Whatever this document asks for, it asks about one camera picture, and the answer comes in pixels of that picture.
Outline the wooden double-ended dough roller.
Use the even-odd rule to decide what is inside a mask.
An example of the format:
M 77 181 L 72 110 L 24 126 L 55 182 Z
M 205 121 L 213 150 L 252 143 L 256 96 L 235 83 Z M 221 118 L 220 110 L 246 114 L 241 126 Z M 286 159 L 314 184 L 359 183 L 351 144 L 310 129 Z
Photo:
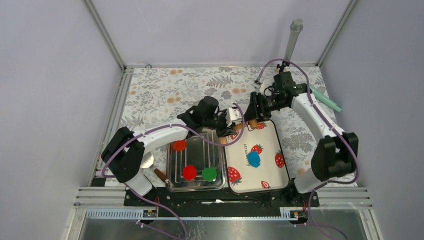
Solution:
M 239 123 L 235 126 L 234 134 L 231 134 L 229 136 L 225 137 L 219 137 L 219 143 L 222 145 L 228 145 L 229 143 L 234 142 L 236 139 L 239 138 L 241 131 L 244 130 L 246 127 L 250 127 L 251 129 L 256 129 L 258 127 L 258 122 L 256 120 L 249 120 L 246 123 L 242 124 Z

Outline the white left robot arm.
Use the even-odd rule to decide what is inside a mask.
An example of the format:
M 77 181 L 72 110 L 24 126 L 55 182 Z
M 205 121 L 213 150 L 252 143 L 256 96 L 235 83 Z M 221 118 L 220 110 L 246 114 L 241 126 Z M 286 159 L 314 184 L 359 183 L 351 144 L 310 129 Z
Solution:
M 107 178 L 106 170 L 110 170 L 110 177 L 124 184 L 142 205 L 148 206 L 154 202 L 155 192 L 152 190 L 153 185 L 141 170 L 142 159 L 147 153 L 193 136 L 213 144 L 213 141 L 201 136 L 202 130 L 214 130 L 218 137 L 227 137 L 236 132 L 237 122 L 243 123 L 244 116 L 236 102 L 229 108 L 220 109 L 217 99 L 205 96 L 170 123 L 139 133 L 126 126 L 121 127 L 100 155 L 104 162 L 101 174 Z

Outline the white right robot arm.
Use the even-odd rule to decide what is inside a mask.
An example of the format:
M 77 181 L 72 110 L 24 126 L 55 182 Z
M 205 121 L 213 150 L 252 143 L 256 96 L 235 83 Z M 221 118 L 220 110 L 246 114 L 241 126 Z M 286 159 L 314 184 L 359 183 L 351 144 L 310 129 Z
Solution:
M 355 133 L 346 133 L 329 120 L 306 83 L 297 84 L 288 71 L 279 72 L 273 79 L 271 95 L 250 94 L 244 120 L 261 122 L 270 119 L 273 111 L 291 108 L 312 132 L 317 146 L 310 169 L 295 178 L 295 187 L 286 193 L 287 201 L 299 206 L 307 199 L 306 193 L 357 170 L 359 139 Z

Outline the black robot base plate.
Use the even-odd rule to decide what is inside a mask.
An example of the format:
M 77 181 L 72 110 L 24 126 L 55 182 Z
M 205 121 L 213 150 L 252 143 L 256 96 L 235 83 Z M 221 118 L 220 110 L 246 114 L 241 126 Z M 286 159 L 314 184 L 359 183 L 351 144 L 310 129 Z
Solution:
M 252 194 L 234 194 L 228 188 L 187 192 L 170 192 L 156 187 L 143 198 L 126 190 L 125 207 L 152 207 L 159 217 L 183 218 L 267 218 L 281 217 L 282 210 L 306 212 L 308 207 L 319 207 L 318 195 L 294 195 L 286 190 Z

